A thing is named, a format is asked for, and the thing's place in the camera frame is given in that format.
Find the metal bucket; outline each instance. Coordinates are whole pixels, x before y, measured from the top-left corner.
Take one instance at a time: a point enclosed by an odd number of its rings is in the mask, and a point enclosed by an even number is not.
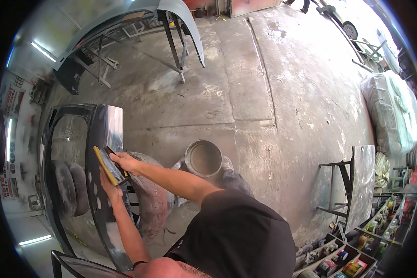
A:
[[[210,177],[222,167],[221,150],[212,142],[198,140],[189,145],[184,155],[189,171],[198,177]]]

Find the yellow sandpaper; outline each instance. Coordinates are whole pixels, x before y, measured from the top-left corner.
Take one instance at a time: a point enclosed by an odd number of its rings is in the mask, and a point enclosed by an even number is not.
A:
[[[108,178],[110,179],[111,183],[114,186],[117,186],[117,180],[116,178],[113,176],[113,174],[111,174],[110,170],[108,170],[108,168],[105,166],[104,164],[104,160],[102,158],[102,156],[100,155],[100,151],[99,148],[94,146],[93,147],[94,153],[96,153],[97,159],[99,159],[100,165],[102,166],[102,168],[104,169],[105,173],[107,174]]]

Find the forearm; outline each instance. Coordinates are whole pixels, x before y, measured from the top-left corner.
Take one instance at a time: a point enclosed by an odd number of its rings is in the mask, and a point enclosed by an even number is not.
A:
[[[171,193],[199,204],[207,194],[222,190],[208,181],[185,171],[142,163],[139,167],[139,172],[142,176]]]
[[[139,231],[128,215],[122,198],[112,201],[111,204],[119,228],[122,244],[128,257],[132,263],[139,261],[149,262],[151,260],[150,254],[142,242]]]

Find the black t-shirt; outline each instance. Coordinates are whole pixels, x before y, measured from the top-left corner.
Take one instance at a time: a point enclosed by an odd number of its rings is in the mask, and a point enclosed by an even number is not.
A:
[[[292,277],[295,244],[289,224],[237,190],[207,195],[184,236],[165,254],[213,278]]]

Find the person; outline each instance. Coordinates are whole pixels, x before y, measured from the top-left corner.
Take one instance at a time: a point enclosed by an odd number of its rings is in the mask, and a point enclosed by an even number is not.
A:
[[[295,0],[287,0],[287,1],[283,1],[283,3],[290,6],[292,5],[294,1]],[[310,0],[304,0],[303,8],[301,8],[300,11],[302,11],[303,13],[307,13],[307,10],[309,10],[309,4],[310,4]]]
[[[139,231],[113,186],[100,169],[100,182],[111,202],[123,247],[135,278],[292,277],[295,243],[289,224],[258,202],[250,186],[223,158],[220,189],[191,173],[140,162],[127,153],[110,158],[135,176],[143,176],[171,193],[198,203],[200,212],[185,234],[162,258],[151,259]]]

